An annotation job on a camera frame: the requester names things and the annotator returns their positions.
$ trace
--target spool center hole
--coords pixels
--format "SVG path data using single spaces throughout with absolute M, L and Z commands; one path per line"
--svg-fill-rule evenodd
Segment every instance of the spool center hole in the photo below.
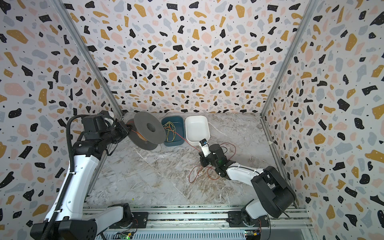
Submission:
M 151 123 L 147 123 L 147 128 L 151 131 L 151 132 L 154 132 L 156 130 L 156 128 L 151 124 Z

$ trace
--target side wall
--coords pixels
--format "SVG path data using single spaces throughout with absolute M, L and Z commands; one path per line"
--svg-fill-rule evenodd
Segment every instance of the side wall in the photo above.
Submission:
M 125 111 L 258 112 L 307 1 L 63 0 Z
M 109 101 L 49 1 L 2 1 L 0 239 L 30 239 L 68 169 L 65 126 Z M 72 124 L 76 139 L 82 130 Z
M 266 120 L 319 239 L 384 239 L 384 2 L 319 1 Z

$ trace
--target gray spool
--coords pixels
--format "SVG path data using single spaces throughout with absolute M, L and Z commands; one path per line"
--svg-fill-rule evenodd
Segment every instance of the gray spool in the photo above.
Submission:
M 152 114 L 138 112 L 134 116 L 134 123 L 138 132 L 149 142 L 162 144 L 166 140 L 166 131 L 161 122 Z
M 127 122 L 127 124 L 131 125 L 132 130 L 133 130 L 133 131 L 130 131 L 128 133 L 128 137 L 136 146 L 138 146 L 139 148 L 142 148 L 144 150 L 149 150 L 149 151 L 157 148 L 157 144 L 151 143 L 149 141 L 144 141 L 143 139 L 141 139 L 139 137 L 139 135 L 137 133 L 135 133 L 135 132 L 139 132 L 139 131 L 137 130 L 133 119 L 130 119 Z

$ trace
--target yellow string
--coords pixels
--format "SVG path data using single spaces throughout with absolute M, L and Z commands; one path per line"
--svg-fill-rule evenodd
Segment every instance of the yellow string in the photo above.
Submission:
M 167 130 L 167 142 L 173 142 L 175 140 L 175 137 L 176 137 L 176 127 L 175 127 L 175 125 L 173 124 L 173 122 L 168 121 L 167 123 L 165 123 L 163 125 L 163 127 L 164 127 L 165 130 Z M 171 141 L 168 139 L 170 132 L 173 133 L 173 139 Z

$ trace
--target teal plastic container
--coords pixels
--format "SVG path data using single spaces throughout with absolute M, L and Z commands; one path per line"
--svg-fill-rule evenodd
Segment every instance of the teal plastic container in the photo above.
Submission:
M 172 122 L 173 125 L 175 125 L 176 132 L 180 134 L 183 138 L 185 138 L 185 130 L 184 130 L 184 119 L 181 116 L 169 116 L 165 117 L 161 120 L 161 124 L 164 126 L 167 122 Z M 169 140 L 172 140 L 173 138 L 173 132 L 169 132 Z M 179 137 L 176 134 L 175 139 L 172 142 L 167 142 L 167 140 L 164 141 L 164 145 L 167 147 L 173 147 L 173 146 L 179 146 L 184 143 L 184 140 Z

